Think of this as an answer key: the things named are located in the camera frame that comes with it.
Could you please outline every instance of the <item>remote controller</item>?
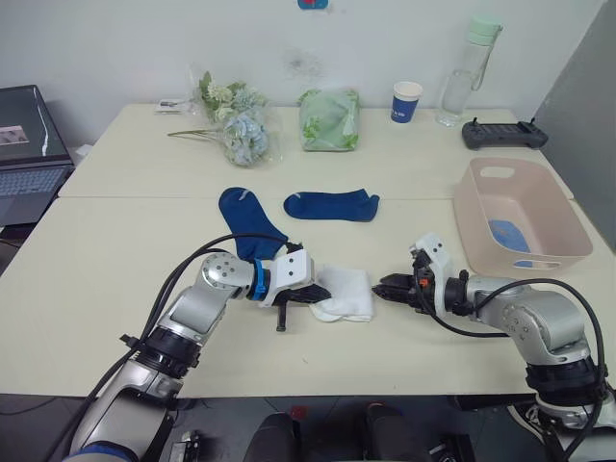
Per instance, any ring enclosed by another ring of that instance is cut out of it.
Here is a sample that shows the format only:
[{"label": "remote controller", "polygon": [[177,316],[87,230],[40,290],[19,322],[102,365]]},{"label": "remote controller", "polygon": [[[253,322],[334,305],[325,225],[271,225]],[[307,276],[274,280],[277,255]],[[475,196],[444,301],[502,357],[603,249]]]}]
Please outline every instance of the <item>remote controller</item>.
[{"label": "remote controller", "polygon": [[528,146],[538,149],[548,141],[548,135],[530,122],[478,123],[477,117],[462,126],[462,138],[469,149],[482,146]]}]

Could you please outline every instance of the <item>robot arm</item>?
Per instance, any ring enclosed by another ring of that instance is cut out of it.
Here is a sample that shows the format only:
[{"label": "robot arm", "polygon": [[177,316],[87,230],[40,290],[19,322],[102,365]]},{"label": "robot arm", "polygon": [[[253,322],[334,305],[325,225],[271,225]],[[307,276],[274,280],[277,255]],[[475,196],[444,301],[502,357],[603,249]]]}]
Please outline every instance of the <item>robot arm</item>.
[{"label": "robot arm", "polygon": [[[584,321],[572,301],[553,291],[528,285],[512,287],[484,300],[513,279],[453,273],[450,257],[434,233],[411,247],[413,274],[391,274],[372,290],[382,298],[407,303],[441,320],[447,312],[497,328],[516,345],[526,361],[526,383],[537,392],[537,404],[563,447],[573,440],[570,430],[583,430],[598,394],[601,414],[594,427],[616,429],[616,403],[598,368],[584,334]],[[616,453],[616,438],[593,435],[570,460],[599,460]]]},{"label": "robot arm", "polygon": [[274,260],[268,269],[260,261],[251,264],[230,253],[209,254],[194,284],[171,303],[138,354],[122,366],[81,420],[70,449],[77,455],[70,460],[158,460],[173,425],[167,411],[183,377],[197,366],[227,301],[249,298],[282,310],[289,299],[331,297],[312,285],[314,277],[313,261],[304,249]]}]

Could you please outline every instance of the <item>sock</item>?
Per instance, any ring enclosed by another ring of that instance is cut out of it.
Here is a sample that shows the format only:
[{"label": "sock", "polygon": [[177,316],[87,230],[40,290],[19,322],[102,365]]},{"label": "sock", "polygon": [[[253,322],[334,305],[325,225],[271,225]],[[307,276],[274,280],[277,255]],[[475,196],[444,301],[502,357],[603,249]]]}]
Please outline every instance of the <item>sock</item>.
[{"label": "sock", "polygon": [[[287,240],[268,220],[257,196],[244,188],[229,188],[218,200],[218,207],[232,233],[262,233]],[[271,260],[283,245],[264,238],[241,238],[235,240],[238,257],[248,262]]]},{"label": "sock", "polygon": [[287,197],[284,207],[295,218],[371,221],[376,215],[378,199],[378,195],[368,196],[366,190],[340,194],[297,192]]}]

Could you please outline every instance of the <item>table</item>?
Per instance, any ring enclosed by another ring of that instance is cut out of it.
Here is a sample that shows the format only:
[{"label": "table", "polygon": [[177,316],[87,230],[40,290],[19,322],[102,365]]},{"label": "table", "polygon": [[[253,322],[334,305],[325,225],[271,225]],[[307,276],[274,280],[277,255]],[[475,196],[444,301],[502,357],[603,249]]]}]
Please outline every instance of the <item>table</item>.
[{"label": "table", "polygon": [[[370,223],[288,217],[262,199],[270,220],[303,241],[317,263],[366,269],[371,282],[408,272],[407,248],[438,232],[467,268],[450,200],[385,199]],[[580,289],[602,322],[616,367],[614,256],[574,204],[593,253],[559,277]],[[83,396],[138,334],[160,285],[199,245],[228,232],[215,199],[69,198],[52,205],[0,278],[0,393]],[[231,244],[226,248],[234,249]],[[178,288],[191,284],[197,264]],[[231,301],[186,378],[184,397],[526,393],[513,343],[468,339],[427,316],[375,299],[370,323],[325,324],[290,307],[288,332],[274,311]],[[450,317],[469,329],[481,326]],[[587,334],[593,335],[588,324]]]},{"label": "table", "polygon": [[[275,108],[284,161],[246,169],[231,166],[220,147],[209,141],[168,137],[170,132],[202,127],[194,117],[156,115],[153,108],[126,106],[60,196],[218,198],[229,186],[243,186],[259,198],[366,188],[388,199],[447,199],[473,157],[494,156],[548,167],[567,197],[573,197],[540,151],[525,147],[471,151],[462,142],[459,127],[439,125],[432,110],[417,110],[410,124],[392,122],[389,110],[362,110],[356,151],[306,153],[299,145],[298,109]],[[476,110],[473,115],[482,121],[515,121],[505,110]]]}]

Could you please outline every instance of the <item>paper cup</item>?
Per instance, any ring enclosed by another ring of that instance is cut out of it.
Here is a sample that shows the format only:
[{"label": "paper cup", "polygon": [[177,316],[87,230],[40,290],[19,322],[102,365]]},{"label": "paper cup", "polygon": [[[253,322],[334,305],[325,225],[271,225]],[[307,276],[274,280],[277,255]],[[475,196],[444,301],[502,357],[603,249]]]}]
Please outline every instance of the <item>paper cup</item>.
[{"label": "paper cup", "polygon": [[424,88],[415,82],[398,82],[395,84],[392,120],[398,123],[410,122],[423,92]]}]

